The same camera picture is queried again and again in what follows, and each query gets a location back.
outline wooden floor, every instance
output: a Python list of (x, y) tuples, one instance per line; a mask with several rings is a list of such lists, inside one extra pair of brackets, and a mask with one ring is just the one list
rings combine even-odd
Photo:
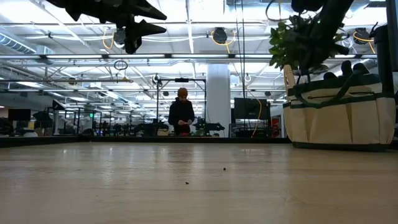
[(396, 224), (398, 152), (89, 142), (5, 148), (0, 223)]

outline hair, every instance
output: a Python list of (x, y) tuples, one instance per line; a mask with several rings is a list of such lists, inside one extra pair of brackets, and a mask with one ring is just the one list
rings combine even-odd
[(186, 88), (180, 88), (177, 93), (178, 97), (188, 96), (188, 90)]

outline dark hoodie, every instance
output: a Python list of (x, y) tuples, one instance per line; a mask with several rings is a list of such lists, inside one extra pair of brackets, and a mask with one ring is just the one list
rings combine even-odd
[(189, 133), (190, 128), (189, 125), (178, 125), (178, 121), (188, 122), (188, 120), (193, 121), (195, 119), (195, 114), (193, 112), (191, 101), (187, 100), (182, 103), (178, 100), (178, 97), (175, 99), (174, 103), (170, 107), (169, 113), (169, 124), (174, 126), (174, 132), (176, 135), (181, 133)]

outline canvas tool bag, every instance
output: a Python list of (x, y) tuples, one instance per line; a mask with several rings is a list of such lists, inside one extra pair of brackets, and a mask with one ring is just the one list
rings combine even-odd
[(348, 77), (295, 85), (284, 68), (288, 103), (287, 134), (295, 147), (383, 150), (394, 136), (394, 95), (382, 92), (379, 75), (354, 72)]

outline white column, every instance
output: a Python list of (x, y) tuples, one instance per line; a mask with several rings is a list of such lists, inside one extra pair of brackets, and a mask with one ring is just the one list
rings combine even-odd
[(227, 64), (209, 64), (207, 68), (207, 115), (208, 123), (220, 123), (225, 130), (218, 131), (227, 138), (231, 122), (231, 90)]

